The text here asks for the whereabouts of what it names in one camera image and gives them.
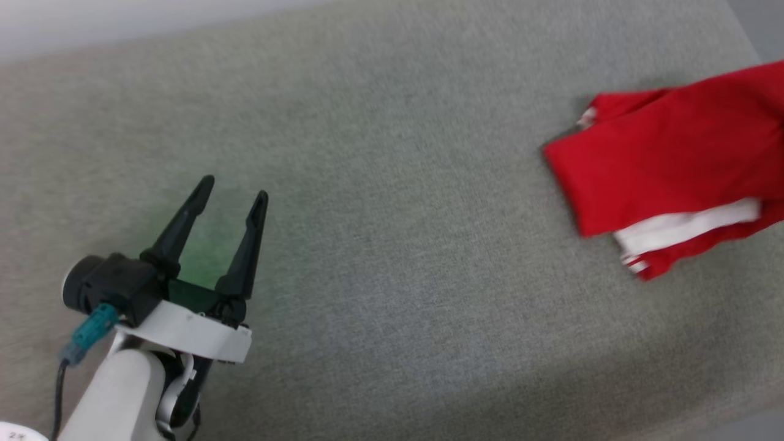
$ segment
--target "gray wall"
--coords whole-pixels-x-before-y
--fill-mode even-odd
[[[328,0],[0,0],[0,63]]]

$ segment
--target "red cloth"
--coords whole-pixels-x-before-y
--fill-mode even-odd
[[[640,93],[603,93],[595,125],[545,148],[581,235],[664,213],[762,201],[760,219],[645,253],[652,279],[683,257],[784,220],[784,61]]]

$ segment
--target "white fabric trim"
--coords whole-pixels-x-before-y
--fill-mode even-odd
[[[760,200],[745,198],[696,213],[661,214],[612,233],[623,256],[640,256],[686,242],[715,228],[760,218]]]
[[[587,108],[586,111],[583,112],[583,116],[580,117],[580,120],[577,122],[577,126],[580,129],[587,129],[593,125],[596,121],[596,108]]]
[[[648,264],[646,264],[645,261],[639,261],[636,264],[629,265],[629,269],[632,270],[632,272],[634,272],[634,274],[637,274],[638,272],[646,269],[647,267],[648,267]]]

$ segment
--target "black cable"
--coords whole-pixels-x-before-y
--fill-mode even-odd
[[[57,435],[60,433],[60,422],[63,420],[63,382],[67,367],[68,360],[63,359],[60,362],[60,368],[57,370],[57,382],[54,386],[54,427],[52,428],[52,436],[49,437],[51,441],[57,439]]]
[[[196,410],[194,410],[194,431],[191,432],[191,436],[188,436],[187,441],[193,441],[196,438],[196,432],[198,432],[198,428],[201,425],[201,404],[196,405]]]

